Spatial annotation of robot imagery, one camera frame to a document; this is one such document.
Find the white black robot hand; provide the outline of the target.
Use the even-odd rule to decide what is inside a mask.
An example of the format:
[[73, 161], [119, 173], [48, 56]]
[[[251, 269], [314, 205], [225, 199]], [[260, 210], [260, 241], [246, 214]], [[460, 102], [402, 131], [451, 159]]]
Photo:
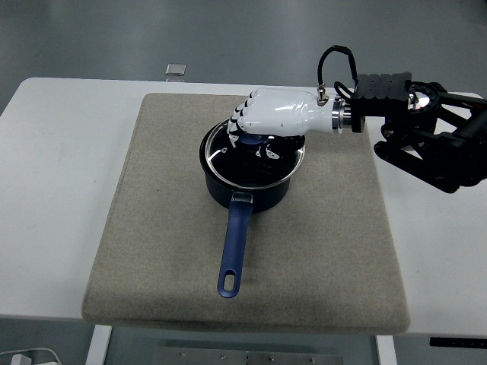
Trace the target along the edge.
[[234, 148], [278, 160], [302, 148], [308, 132], [340, 133], [333, 107], [333, 101], [321, 105], [306, 91], [261, 87], [235, 108], [228, 138]]

